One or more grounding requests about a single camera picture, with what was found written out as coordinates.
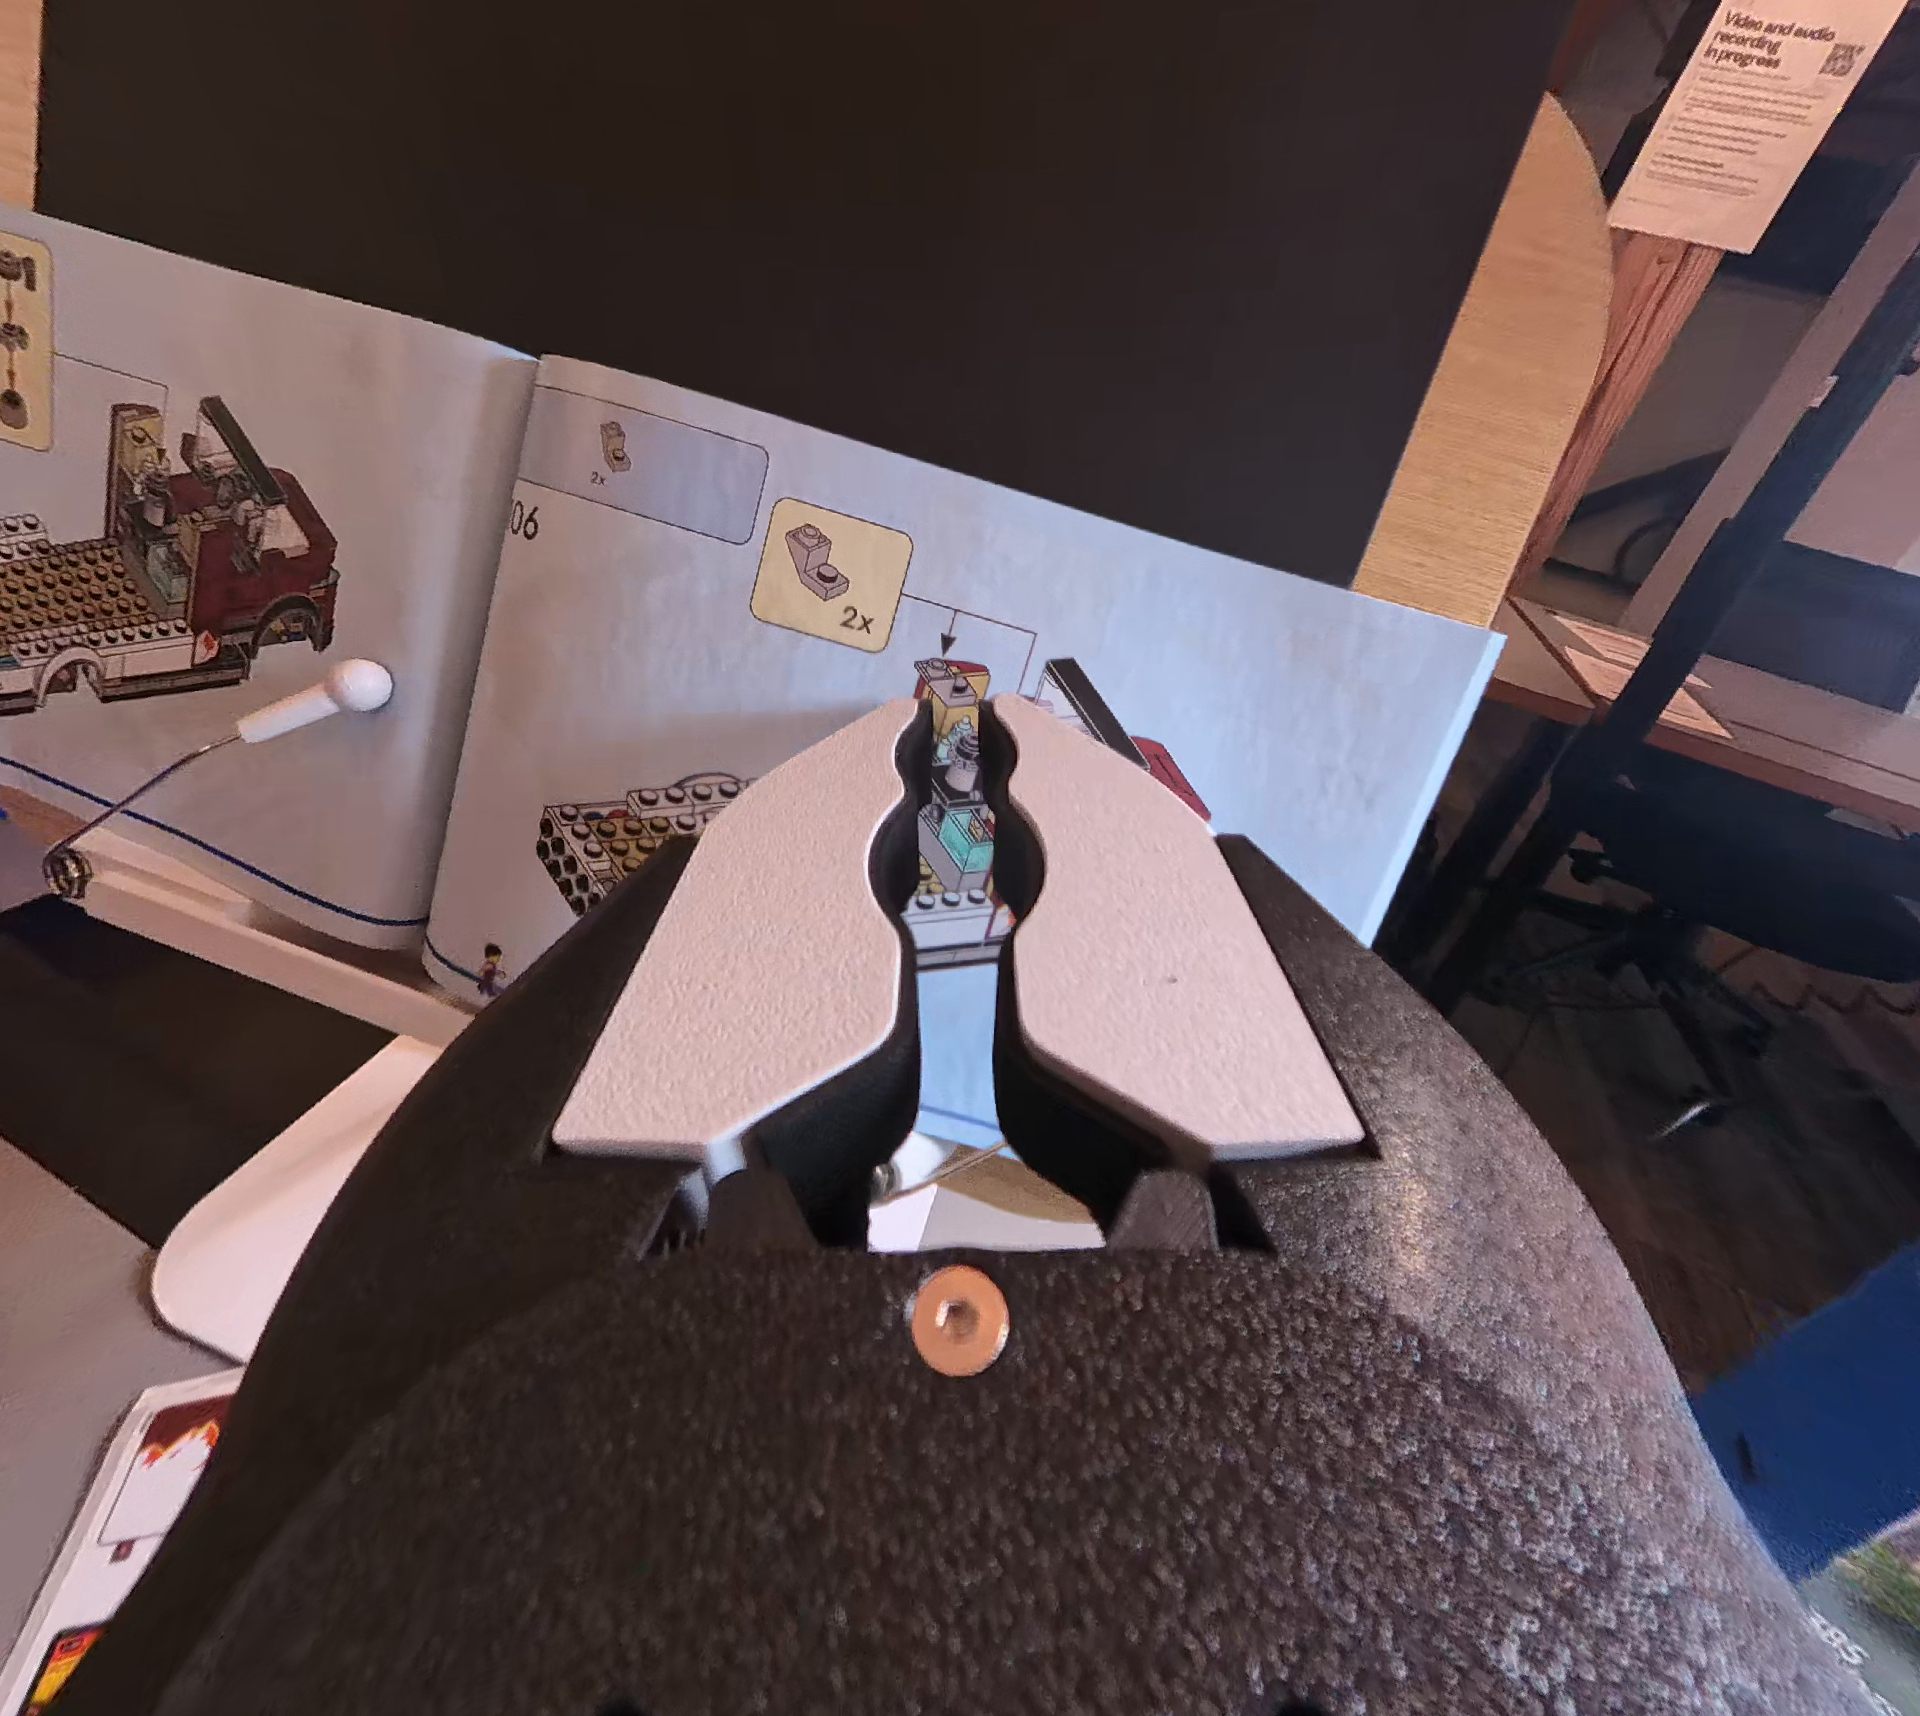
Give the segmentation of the brick instruction booklet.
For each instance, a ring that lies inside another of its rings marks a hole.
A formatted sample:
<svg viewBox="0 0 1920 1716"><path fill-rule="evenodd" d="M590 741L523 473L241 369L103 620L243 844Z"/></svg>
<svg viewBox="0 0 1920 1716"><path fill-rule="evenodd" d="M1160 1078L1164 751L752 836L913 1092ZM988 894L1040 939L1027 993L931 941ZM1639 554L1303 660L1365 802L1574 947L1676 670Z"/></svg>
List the brick instruction booklet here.
<svg viewBox="0 0 1920 1716"><path fill-rule="evenodd" d="M1491 631L677 384L533 358L4 207L4 786L127 796L341 662L381 709L229 749L131 822L489 998L745 786L927 698L924 967L1010 927L979 702L1074 660L1175 792L1359 941Z"/></svg>

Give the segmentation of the wooden side desk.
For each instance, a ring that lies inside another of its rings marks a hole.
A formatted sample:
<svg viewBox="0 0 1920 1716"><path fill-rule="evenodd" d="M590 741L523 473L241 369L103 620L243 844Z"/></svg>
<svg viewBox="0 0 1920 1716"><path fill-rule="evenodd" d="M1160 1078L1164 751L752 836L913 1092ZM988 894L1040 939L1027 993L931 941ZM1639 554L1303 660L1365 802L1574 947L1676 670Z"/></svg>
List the wooden side desk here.
<svg viewBox="0 0 1920 1716"><path fill-rule="evenodd" d="M1584 728L1620 698L1643 641L1549 607L1501 602L1490 696ZM1917 721L1783 677L1702 659L1646 747L1824 802L1905 836L1917 830Z"/></svg>

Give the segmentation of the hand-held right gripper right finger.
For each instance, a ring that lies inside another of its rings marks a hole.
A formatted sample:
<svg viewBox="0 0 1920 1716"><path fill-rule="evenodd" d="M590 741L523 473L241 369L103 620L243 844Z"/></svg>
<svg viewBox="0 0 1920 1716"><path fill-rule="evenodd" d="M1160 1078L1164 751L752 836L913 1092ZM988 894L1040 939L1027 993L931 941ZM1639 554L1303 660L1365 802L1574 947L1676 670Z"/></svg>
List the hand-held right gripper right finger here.
<svg viewBox="0 0 1920 1716"><path fill-rule="evenodd" d="M1013 913L998 1124L1112 1247L1210 1249L1235 1167L1351 1158L1368 1128L1210 824L1153 775L998 696L994 878Z"/></svg>

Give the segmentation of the black metal stand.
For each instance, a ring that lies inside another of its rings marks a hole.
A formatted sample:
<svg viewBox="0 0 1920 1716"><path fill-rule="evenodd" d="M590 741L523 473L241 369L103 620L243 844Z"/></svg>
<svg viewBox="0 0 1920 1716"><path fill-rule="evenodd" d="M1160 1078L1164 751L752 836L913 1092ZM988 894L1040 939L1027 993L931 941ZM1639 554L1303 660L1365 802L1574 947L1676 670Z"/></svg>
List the black metal stand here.
<svg viewBox="0 0 1920 1716"><path fill-rule="evenodd" d="M1827 384L1803 400L1757 483L1694 560L1620 698L1590 707L1578 725L1534 726L1404 919L1386 927L1375 950L1410 975L1467 910L1463 931L1420 985L1440 1015L1475 988L1504 932L1586 828L1584 811L1606 794L1620 796L1622 764L1684 692L1764 557L1793 529L1890 387L1915 372L1915 338L1917 256L1909 255L1829 366Z"/></svg>

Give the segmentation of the white paper notice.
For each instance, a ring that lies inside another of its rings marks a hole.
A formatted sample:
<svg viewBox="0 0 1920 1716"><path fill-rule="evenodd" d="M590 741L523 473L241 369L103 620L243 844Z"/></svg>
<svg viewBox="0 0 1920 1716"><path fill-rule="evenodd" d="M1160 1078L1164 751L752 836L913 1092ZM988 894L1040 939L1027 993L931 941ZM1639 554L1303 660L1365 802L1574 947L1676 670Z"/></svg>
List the white paper notice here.
<svg viewBox="0 0 1920 1716"><path fill-rule="evenodd" d="M1752 253L1909 0L1719 0L1609 203L1614 232Z"/></svg>

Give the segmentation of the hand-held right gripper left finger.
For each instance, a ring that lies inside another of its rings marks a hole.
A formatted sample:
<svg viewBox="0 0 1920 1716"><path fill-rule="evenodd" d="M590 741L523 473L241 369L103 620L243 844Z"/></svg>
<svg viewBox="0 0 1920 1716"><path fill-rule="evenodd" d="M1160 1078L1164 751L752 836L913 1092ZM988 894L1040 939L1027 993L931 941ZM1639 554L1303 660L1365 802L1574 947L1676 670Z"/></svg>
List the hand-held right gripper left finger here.
<svg viewBox="0 0 1920 1716"><path fill-rule="evenodd" d="M688 850L553 1122L569 1157L720 1184L770 1173L811 1234L868 1245L920 1109L922 705L897 698L755 778Z"/></svg>

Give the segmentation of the printed sticker sheet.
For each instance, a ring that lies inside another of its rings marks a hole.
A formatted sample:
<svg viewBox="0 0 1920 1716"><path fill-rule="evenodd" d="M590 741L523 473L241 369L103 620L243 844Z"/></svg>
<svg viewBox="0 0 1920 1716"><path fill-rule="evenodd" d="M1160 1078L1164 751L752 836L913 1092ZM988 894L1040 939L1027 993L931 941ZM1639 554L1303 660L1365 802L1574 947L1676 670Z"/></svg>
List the printed sticker sheet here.
<svg viewBox="0 0 1920 1716"><path fill-rule="evenodd" d="M5 1714L46 1713L97 1643L178 1522L241 1379L229 1366L131 1398L12 1645Z"/></svg>

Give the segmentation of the blue brick set box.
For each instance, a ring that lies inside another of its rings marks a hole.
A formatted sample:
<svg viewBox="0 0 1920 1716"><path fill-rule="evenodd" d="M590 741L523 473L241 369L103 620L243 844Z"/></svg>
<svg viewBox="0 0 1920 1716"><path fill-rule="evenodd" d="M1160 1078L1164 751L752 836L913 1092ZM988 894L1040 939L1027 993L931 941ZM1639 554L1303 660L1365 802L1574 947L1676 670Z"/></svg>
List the blue brick set box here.
<svg viewBox="0 0 1920 1716"><path fill-rule="evenodd" d="M1917 1710L1917 1247L1691 1397L1812 1634L1873 1713Z"/></svg>

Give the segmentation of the white booklet stand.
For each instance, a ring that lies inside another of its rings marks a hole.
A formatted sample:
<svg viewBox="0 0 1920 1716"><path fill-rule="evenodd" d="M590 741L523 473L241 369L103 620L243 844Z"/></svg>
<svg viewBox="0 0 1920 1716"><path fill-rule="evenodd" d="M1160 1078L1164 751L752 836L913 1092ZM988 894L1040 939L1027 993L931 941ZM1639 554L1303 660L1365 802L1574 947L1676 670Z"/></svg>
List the white booklet stand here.
<svg viewBox="0 0 1920 1716"><path fill-rule="evenodd" d="M924 808L937 737L930 698L910 700L922 705ZM482 1053L502 1057L506 1098L523 1104L533 1098L536 1057L553 1053L556 1101L536 1117L533 1158L592 1158L557 1149L556 1120L698 838L663 838L619 889L578 916L489 1009L475 1012L440 1057L401 1061L397 1048L381 1053L247 1158L234 1179L216 1184L159 1247L151 1276L159 1323L232 1362L250 1361L324 1219L341 1205L347 1184L371 1179L380 1145L397 1138L403 1104L424 1104L436 1081L450 1081L452 1127L480 1128ZM718 1201L709 1201L695 1169L663 1164L670 1195L704 1211L708 1228L720 1224L722 1211L745 1205L748 1177L755 1174L724 1180Z"/></svg>

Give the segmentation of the grey desk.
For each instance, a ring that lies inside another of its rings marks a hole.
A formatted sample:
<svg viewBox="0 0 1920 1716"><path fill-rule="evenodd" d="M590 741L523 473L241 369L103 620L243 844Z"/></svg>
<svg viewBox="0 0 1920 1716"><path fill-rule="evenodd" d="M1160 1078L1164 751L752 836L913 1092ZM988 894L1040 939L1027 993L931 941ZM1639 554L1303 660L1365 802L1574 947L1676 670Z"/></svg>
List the grey desk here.
<svg viewBox="0 0 1920 1716"><path fill-rule="evenodd" d="M158 1321L162 1242L381 1053L440 1044L324 1009L52 898L4 915L4 1639L22 1632L114 1429L147 1386L218 1366ZM56 1713L199 1713L201 1653L339 1430L270 1372L184 1552L137 1584L100 1681Z"/></svg>

